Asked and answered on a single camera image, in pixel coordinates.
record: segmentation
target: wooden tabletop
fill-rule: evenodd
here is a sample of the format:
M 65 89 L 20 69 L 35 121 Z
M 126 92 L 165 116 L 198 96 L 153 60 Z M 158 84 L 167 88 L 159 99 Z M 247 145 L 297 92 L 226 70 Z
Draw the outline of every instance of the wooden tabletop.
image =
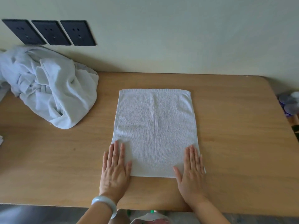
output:
M 299 216 L 299 145 L 265 79 L 99 77 L 95 105 L 69 130 L 54 127 L 11 93 L 0 102 L 0 203 L 89 207 L 111 143 L 118 91 L 175 88 L 191 92 L 212 202 L 222 212 Z M 132 177 L 118 207 L 188 210 L 172 178 Z

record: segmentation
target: white bangle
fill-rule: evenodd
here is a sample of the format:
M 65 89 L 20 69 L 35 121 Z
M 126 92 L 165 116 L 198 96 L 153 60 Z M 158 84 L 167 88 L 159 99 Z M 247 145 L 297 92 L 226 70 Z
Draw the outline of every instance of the white bangle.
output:
M 112 210 L 112 216 L 110 219 L 113 219 L 116 214 L 117 214 L 117 208 L 116 208 L 116 204 L 108 197 L 106 196 L 96 196 L 93 200 L 92 200 L 92 205 L 97 202 L 97 201 L 100 201 L 100 202 L 104 202 L 106 203 Z

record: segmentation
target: wall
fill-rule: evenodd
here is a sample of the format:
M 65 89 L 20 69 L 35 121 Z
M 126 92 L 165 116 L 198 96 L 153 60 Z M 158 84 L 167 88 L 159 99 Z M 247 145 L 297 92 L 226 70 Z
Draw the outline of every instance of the wall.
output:
M 0 0 L 0 17 L 87 20 L 95 47 L 47 47 L 100 71 L 263 75 L 299 88 L 299 0 Z M 0 22 L 0 48 L 21 41 Z

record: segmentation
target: forearm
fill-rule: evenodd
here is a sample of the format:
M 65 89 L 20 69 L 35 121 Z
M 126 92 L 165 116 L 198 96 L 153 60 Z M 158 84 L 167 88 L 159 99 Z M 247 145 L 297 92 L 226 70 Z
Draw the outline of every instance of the forearm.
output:
M 230 224 L 223 214 L 209 201 L 204 201 L 192 208 L 202 224 Z
M 77 224 L 107 224 L 112 216 L 111 208 L 103 202 L 95 202 Z

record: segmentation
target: floor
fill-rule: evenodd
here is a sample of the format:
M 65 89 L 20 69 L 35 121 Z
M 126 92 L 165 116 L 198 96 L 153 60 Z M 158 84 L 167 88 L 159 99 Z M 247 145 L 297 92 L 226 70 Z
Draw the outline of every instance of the floor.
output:
M 0 224 L 75 224 L 87 208 L 0 205 Z M 131 219 L 147 211 L 132 211 Z M 193 213 L 169 212 L 174 224 L 199 223 Z M 232 224 L 299 224 L 299 218 L 225 214 Z

